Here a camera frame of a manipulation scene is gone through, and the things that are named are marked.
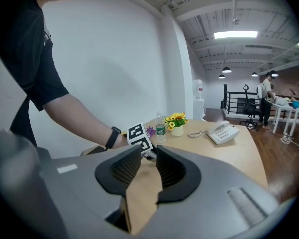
ceiling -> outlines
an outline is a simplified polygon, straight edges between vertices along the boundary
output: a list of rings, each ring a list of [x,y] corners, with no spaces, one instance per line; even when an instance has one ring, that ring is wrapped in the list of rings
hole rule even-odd
[[[299,59],[299,25],[284,0],[146,2],[157,10],[167,5],[173,11],[205,70],[229,66],[264,71]],[[258,31],[258,36],[214,39],[215,32],[232,30]]]

flower pot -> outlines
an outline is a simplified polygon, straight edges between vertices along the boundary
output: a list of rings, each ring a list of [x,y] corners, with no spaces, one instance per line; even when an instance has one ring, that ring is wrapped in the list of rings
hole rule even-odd
[[[174,130],[171,131],[170,134],[173,136],[182,136],[184,134],[184,127],[183,126],[174,127]]]

exposed ceiling beam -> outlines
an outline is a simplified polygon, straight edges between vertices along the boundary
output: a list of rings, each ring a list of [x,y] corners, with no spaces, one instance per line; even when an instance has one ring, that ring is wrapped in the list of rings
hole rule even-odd
[[[226,56],[225,61],[235,61],[235,60],[248,60],[250,62],[266,62],[270,61],[273,56],[271,55],[253,55],[253,54],[228,54]],[[221,63],[224,61],[224,55],[216,55],[216,56],[210,56],[210,57],[203,57],[200,58],[200,62],[202,64],[207,64],[207,63]],[[273,61],[274,63],[278,64],[283,64],[284,61],[283,59],[277,58],[277,60]]]
[[[258,34],[257,36],[258,37],[269,37],[269,38],[275,38],[275,39],[279,39],[277,37],[272,37],[273,35],[276,35],[276,32],[273,32],[273,31],[258,31]],[[197,38],[194,38],[192,39],[192,42],[198,42],[200,40],[205,40],[205,39],[213,39],[215,37],[215,34],[207,34],[207,35],[204,35],[204,36],[200,36],[200,37],[197,37]],[[299,36],[298,36],[298,39],[295,39],[293,40],[293,42],[299,42]]]
[[[235,2],[236,9],[263,10],[293,16],[291,10],[281,0],[235,0]],[[225,9],[232,9],[232,0],[191,0],[180,4],[174,11],[174,15],[181,22],[195,16]]]
[[[274,67],[274,68],[270,68],[270,69],[268,69],[266,71],[262,71],[259,74],[260,75],[266,74],[267,72],[270,72],[271,70],[280,71],[280,70],[287,69],[287,68],[294,67],[294,66],[299,66],[299,59],[296,60],[296,61],[284,64],[284,65],[280,65],[280,66],[277,66],[277,67]]]
[[[228,38],[223,39],[211,39],[206,41],[193,41],[193,48],[195,51],[218,48],[226,46],[228,44]],[[257,38],[230,38],[230,45],[261,45],[275,47],[279,49],[288,50],[291,47],[295,46],[296,43],[288,42],[285,40],[279,40],[269,37],[257,37]]]
[[[211,70],[211,69],[222,69],[224,67],[229,67],[229,68],[248,68],[248,69],[252,69],[255,66],[257,66],[260,63],[257,62],[233,62],[233,63],[223,63],[223,67],[221,66],[222,63],[217,63],[217,64],[210,64],[210,65],[203,65],[203,68],[205,70]],[[269,69],[269,65],[265,65],[264,66],[265,69]]]

brick wall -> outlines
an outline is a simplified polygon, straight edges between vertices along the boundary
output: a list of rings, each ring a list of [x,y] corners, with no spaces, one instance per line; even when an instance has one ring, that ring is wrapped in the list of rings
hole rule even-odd
[[[299,66],[277,71],[278,77],[275,77],[271,83],[274,85],[274,92],[276,95],[290,96],[290,89],[292,89],[299,98]],[[265,75],[261,75],[260,82],[263,82]]]

man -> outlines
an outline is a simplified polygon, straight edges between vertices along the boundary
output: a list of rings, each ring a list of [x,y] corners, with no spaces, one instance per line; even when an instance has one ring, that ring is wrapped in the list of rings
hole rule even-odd
[[[29,119],[29,102],[45,109],[52,120],[73,134],[113,148],[127,145],[125,137],[96,119],[63,86],[52,58],[52,41],[42,7],[57,0],[0,0],[0,56],[27,93],[11,131],[37,146]]]
[[[268,118],[270,114],[270,107],[272,99],[274,98],[274,93],[272,92],[270,81],[274,79],[272,74],[275,74],[274,70],[266,73],[266,78],[263,81],[263,87],[266,93],[266,96],[261,99],[260,102],[260,110],[262,114],[259,116],[259,123],[262,125],[262,128],[265,130],[269,130],[268,125]]]

